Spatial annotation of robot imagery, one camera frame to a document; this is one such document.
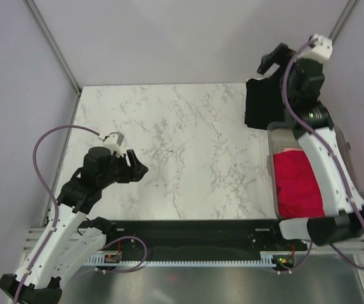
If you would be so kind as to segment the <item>black t-shirt blue logo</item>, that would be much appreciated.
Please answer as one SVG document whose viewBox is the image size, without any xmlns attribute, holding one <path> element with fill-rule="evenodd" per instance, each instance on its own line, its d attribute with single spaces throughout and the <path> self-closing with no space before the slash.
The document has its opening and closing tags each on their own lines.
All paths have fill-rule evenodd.
<svg viewBox="0 0 364 304">
<path fill-rule="evenodd" d="M 272 122 L 284 121 L 280 84 L 269 78 L 246 82 L 244 123 L 248 128 L 266 130 Z"/>
</svg>

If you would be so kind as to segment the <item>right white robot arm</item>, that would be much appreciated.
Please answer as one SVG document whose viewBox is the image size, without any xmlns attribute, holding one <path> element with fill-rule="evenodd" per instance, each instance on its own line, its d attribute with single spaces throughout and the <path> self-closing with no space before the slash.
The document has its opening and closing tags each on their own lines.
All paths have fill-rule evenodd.
<svg viewBox="0 0 364 304">
<path fill-rule="evenodd" d="M 342 159 L 334 123 L 319 100 L 325 81 L 323 66 L 333 51 L 332 41 L 321 35 L 310 37 L 297 51 L 279 44 L 261 59 L 263 75 L 274 64 L 279 76 L 284 126 L 308 157 L 323 203 L 323 217 L 281 220 L 269 234 L 271 245 L 286 248 L 293 239 L 330 245 L 364 237 L 364 199 L 358 192 Z"/>
</svg>

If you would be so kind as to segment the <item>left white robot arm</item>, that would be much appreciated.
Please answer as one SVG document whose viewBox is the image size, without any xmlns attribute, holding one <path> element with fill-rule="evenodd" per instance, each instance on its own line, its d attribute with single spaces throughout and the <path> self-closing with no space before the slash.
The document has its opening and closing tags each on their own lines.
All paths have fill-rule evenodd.
<svg viewBox="0 0 364 304">
<path fill-rule="evenodd" d="M 66 245 L 113 184 L 139 182 L 148 172 L 131 149 L 118 145 L 97 146 L 84 156 L 78 168 L 53 198 L 53 216 L 26 261 L 12 274 L 0 278 L 0 289 L 13 303 L 58 303 L 64 285 L 96 251 L 111 249 L 118 237 L 115 224 L 102 217 L 91 220 L 82 237 Z"/>
</svg>

